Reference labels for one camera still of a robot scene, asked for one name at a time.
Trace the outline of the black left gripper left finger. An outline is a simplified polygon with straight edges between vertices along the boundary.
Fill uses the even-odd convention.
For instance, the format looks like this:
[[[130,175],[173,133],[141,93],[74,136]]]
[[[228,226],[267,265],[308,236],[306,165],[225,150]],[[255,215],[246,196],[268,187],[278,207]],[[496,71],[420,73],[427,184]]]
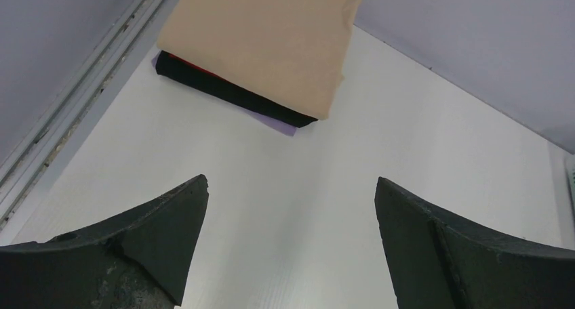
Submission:
[[[207,210],[207,178],[98,223],[1,248],[2,308],[175,308]]]

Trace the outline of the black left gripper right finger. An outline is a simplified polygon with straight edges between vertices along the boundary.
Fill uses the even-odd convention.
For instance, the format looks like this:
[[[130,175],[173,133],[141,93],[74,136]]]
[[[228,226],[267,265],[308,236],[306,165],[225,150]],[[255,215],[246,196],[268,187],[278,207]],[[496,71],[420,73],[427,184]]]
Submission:
[[[574,252],[511,236],[380,178],[375,209],[400,308],[573,308]]]

